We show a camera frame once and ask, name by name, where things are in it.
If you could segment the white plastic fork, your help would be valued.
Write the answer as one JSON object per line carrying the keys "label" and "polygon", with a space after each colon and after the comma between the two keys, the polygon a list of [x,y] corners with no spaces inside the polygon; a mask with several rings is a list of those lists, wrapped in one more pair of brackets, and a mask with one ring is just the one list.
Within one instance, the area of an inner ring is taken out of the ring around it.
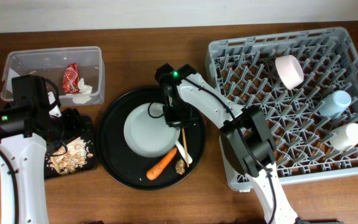
{"label": "white plastic fork", "polygon": [[175,145],[181,154],[182,158],[187,164],[191,164],[193,162],[192,157],[189,155],[189,153],[185,150],[185,148],[182,146],[182,144],[179,142],[179,140],[176,140]]}

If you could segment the grey plate with food scraps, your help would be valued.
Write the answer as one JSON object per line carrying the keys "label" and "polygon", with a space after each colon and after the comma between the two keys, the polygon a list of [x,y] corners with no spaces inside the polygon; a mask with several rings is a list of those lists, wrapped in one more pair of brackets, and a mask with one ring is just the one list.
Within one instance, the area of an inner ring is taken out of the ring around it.
{"label": "grey plate with food scraps", "polygon": [[159,157],[175,146],[180,128],[166,124],[165,118],[152,118],[163,113],[163,104],[144,103],[132,110],[124,123],[124,139],[136,154],[143,157]]}

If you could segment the red snack wrapper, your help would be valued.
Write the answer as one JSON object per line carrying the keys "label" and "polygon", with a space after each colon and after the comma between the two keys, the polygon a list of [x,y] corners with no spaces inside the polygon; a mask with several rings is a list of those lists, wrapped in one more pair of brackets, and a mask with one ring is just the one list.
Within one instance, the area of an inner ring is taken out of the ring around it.
{"label": "red snack wrapper", "polygon": [[63,74],[63,90],[66,94],[76,94],[80,91],[78,87],[79,82],[78,66],[77,63],[67,66]]}

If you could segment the wooden chopstick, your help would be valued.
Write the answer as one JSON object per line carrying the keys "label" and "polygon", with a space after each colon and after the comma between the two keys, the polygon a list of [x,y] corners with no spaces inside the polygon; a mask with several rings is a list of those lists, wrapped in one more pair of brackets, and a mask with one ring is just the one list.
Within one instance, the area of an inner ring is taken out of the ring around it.
{"label": "wooden chopstick", "polygon": [[181,134],[182,134],[182,138],[183,138],[183,147],[184,147],[184,150],[185,150],[186,165],[187,165],[187,167],[189,167],[190,166],[190,157],[188,155],[188,148],[187,148],[185,129],[184,128],[181,129]]}

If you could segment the brown walnut shell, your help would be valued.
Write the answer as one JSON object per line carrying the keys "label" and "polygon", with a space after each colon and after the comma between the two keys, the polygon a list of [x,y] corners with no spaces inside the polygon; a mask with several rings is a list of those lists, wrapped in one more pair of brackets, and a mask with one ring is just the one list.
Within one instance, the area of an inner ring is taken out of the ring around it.
{"label": "brown walnut shell", "polygon": [[183,159],[179,159],[175,165],[175,170],[177,174],[183,175],[185,173],[185,161]]}

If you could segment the orange carrot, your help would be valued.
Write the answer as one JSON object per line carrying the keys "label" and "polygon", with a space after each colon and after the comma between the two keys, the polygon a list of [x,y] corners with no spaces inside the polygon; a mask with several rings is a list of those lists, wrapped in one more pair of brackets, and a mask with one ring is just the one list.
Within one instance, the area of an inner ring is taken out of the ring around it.
{"label": "orange carrot", "polygon": [[154,165],[151,169],[149,169],[146,173],[146,176],[149,180],[155,180],[169,165],[172,159],[175,157],[177,153],[177,148],[174,147],[171,149],[165,156],[162,158],[156,165]]}

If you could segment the pink saucer bowl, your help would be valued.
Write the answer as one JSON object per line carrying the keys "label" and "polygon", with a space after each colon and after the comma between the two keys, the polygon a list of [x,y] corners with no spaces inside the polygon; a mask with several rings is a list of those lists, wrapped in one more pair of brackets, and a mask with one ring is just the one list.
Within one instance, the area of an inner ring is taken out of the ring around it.
{"label": "pink saucer bowl", "polygon": [[289,90],[294,89],[304,80],[302,67],[293,55],[276,58],[275,67],[282,83]]}

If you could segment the blue plastic cup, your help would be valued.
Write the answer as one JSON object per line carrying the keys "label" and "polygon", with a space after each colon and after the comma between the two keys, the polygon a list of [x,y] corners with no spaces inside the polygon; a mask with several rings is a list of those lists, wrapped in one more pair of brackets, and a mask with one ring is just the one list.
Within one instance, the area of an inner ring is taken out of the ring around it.
{"label": "blue plastic cup", "polygon": [[318,110],[322,116],[339,116],[351,104],[352,98],[348,92],[338,90],[323,99],[324,105]]}

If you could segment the cream paper cup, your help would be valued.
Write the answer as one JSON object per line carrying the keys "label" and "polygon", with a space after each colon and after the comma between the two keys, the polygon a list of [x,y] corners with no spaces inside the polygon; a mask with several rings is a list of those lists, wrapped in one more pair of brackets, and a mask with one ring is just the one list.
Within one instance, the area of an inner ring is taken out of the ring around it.
{"label": "cream paper cup", "polygon": [[330,144],[340,151],[346,151],[358,144],[358,124],[349,123],[331,131],[334,136]]}

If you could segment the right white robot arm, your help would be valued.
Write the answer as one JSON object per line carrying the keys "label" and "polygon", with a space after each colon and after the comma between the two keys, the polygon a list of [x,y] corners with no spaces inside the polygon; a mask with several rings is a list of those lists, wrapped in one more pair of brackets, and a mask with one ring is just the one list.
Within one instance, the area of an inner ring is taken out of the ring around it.
{"label": "right white robot arm", "polygon": [[224,156],[252,184],[267,223],[300,223],[277,174],[276,144],[262,110],[244,107],[208,85],[190,65],[157,69],[155,79],[164,100],[163,115],[170,127],[186,127],[193,110],[203,113],[220,131]]}

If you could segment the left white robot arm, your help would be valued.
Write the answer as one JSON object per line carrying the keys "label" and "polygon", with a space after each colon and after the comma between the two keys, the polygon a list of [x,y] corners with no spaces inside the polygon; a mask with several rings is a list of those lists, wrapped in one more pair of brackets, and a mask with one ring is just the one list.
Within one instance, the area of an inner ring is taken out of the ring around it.
{"label": "left white robot arm", "polygon": [[45,157],[80,137],[78,110],[60,113],[35,106],[0,111],[2,223],[48,223]]}

